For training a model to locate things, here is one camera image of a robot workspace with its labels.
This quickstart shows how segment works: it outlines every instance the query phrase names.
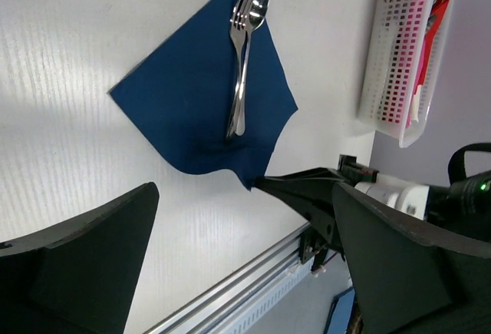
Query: white plastic basket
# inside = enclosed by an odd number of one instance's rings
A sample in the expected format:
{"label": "white plastic basket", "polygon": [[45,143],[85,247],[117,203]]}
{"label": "white plastic basket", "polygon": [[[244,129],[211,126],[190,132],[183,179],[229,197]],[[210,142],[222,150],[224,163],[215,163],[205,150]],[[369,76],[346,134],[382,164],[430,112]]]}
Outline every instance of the white plastic basket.
{"label": "white plastic basket", "polygon": [[423,133],[437,82],[453,0],[433,40],[419,122],[406,128],[433,0],[377,0],[358,117],[374,129],[412,144]]}

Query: white table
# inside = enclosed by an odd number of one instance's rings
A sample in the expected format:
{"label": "white table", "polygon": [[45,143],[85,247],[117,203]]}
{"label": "white table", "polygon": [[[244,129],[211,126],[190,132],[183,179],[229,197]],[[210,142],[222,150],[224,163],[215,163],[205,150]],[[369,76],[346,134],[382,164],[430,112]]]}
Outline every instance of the white table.
{"label": "white table", "polygon": [[[0,0],[0,241],[160,190],[127,322],[141,333],[305,221],[227,170],[174,170],[107,91],[207,0]],[[354,119],[373,0],[271,0],[268,21],[299,111],[267,174],[369,161]]]}

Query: cutlery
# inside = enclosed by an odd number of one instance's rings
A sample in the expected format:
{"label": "cutlery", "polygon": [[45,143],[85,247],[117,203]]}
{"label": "cutlery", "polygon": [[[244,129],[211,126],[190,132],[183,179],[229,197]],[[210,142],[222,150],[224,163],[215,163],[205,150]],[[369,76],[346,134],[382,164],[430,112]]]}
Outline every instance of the cutlery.
{"label": "cutlery", "polygon": [[[265,19],[269,0],[238,0],[230,19],[230,38],[236,49],[238,74],[232,109],[227,126],[226,139],[235,135],[243,135],[245,123],[245,94],[246,74],[249,62],[251,34],[259,28]],[[244,63],[242,64],[242,49],[246,42]]]}
{"label": "cutlery", "polygon": [[233,46],[236,50],[237,57],[237,81],[234,99],[232,102],[232,110],[230,111],[229,125],[227,127],[226,139],[230,139],[234,136],[237,128],[237,118],[238,115],[236,112],[239,110],[239,106],[237,105],[236,97],[239,93],[240,82],[241,82],[241,74],[242,74],[242,49],[244,47],[244,43],[246,42],[246,30],[242,28],[240,24],[241,15],[240,8],[242,5],[246,3],[245,0],[237,0],[236,5],[233,7],[232,16],[230,17],[230,39],[232,40]]}
{"label": "cutlery", "polygon": [[252,0],[248,11],[249,23],[245,24],[247,32],[247,45],[245,47],[244,65],[242,66],[241,84],[239,87],[239,120],[237,121],[237,131],[242,136],[246,131],[246,75],[247,65],[249,63],[249,51],[251,48],[252,33],[261,27],[268,11],[269,0]]}

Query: dark blue napkin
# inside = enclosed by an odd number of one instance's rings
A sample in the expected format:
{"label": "dark blue napkin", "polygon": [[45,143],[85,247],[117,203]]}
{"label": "dark blue napkin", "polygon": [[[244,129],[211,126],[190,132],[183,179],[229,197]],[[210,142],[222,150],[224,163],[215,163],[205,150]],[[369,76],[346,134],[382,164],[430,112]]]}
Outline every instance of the dark blue napkin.
{"label": "dark blue napkin", "polygon": [[[264,175],[297,106],[264,23],[252,35],[245,133],[225,142],[236,82],[229,37],[236,1],[211,0],[110,95],[177,170],[207,174],[230,169],[250,189],[254,178]],[[275,7],[274,0],[270,7]]]}

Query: silver spoon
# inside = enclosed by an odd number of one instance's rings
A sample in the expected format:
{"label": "silver spoon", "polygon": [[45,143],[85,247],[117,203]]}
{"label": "silver spoon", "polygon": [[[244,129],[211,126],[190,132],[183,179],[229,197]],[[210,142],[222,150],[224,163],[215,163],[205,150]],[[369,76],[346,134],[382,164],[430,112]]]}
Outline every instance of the silver spoon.
{"label": "silver spoon", "polygon": [[242,79],[239,88],[239,119],[237,121],[236,134],[242,136],[246,131],[246,75],[247,64],[249,61],[249,50],[251,48],[252,33],[261,27],[268,11],[269,0],[251,0],[249,10],[246,11],[247,19],[245,20],[245,31],[247,34],[247,45],[245,47],[244,65],[242,66]]}

